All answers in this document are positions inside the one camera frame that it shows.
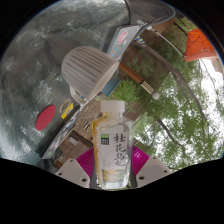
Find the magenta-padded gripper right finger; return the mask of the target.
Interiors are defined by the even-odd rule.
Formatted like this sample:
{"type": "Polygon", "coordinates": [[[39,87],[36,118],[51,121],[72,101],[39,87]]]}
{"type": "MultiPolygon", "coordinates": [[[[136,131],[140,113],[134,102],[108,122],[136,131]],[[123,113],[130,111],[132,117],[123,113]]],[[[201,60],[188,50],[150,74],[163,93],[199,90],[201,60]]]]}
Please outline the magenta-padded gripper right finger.
{"type": "Polygon", "coordinates": [[[131,187],[141,188],[170,175],[169,168],[157,157],[133,147],[131,159],[131,187]]]}

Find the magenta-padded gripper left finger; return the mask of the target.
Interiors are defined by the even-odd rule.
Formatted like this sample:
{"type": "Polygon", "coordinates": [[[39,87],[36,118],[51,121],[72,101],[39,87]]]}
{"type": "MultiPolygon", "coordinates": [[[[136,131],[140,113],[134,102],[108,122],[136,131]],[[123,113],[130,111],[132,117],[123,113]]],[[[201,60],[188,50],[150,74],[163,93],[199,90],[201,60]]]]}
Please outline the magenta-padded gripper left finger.
{"type": "Polygon", "coordinates": [[[89,188],[94,168],[94,149],[90,148],[77,159],[68,159],[55,175],[83,188],[89,188]]]}

